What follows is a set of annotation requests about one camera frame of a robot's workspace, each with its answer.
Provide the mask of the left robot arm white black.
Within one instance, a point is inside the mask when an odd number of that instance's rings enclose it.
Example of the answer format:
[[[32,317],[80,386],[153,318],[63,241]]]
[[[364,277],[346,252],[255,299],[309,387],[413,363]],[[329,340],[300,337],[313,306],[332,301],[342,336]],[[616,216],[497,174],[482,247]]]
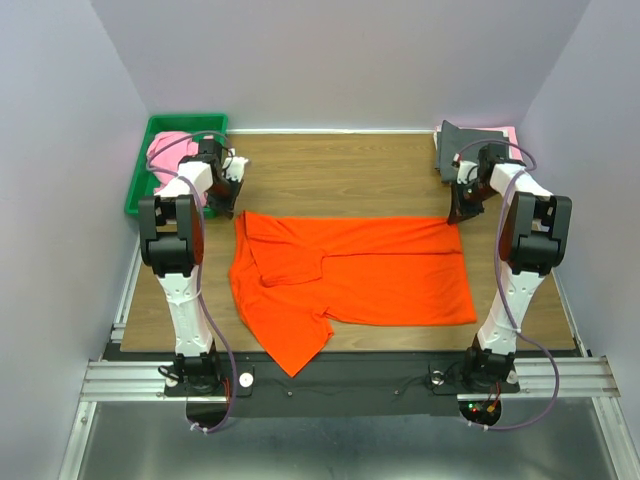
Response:
[[[153,165],[156,156],[192,138],[185,135],[148,158],[149,170],[169,181],[139,200],[139,238],[142,261],[163,289],[175,334],[172,364],[161,366],[159,373],[174,394],[210,395],[227,388],[229,380],[201,293],[204,210],[226,218],[234,215],[246,160],[213,133],[205,133],[195,153],[183,156],[175,169]]]

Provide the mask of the orange t shirt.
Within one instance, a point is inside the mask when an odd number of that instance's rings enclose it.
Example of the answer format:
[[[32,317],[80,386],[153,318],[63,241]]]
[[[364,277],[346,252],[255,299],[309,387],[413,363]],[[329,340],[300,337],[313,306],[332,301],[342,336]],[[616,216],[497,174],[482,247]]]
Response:
[[[473,324],[459,230],[443,217],[235,220],[229,279],[240,319],[296,376],[332,321],[376,327]]]

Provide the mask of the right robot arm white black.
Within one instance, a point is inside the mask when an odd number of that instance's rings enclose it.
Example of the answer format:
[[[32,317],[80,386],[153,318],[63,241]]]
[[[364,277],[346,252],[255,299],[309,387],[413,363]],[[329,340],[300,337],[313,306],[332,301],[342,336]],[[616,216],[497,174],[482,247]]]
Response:
[[[484,212],[484,202],[502,198],[496,240],[494,275],[497,293],[489,314],[460,366],[463,384],[472,390],[515,381],[517,340],[529,304],[543,280],[564,259],[572,201],[551,193],[531,175],[527,163],[501,156],[497,147],[515,147],[506,140],[476,140],[452,160],[456,178],[450,185],[447,219],[457,225]]]

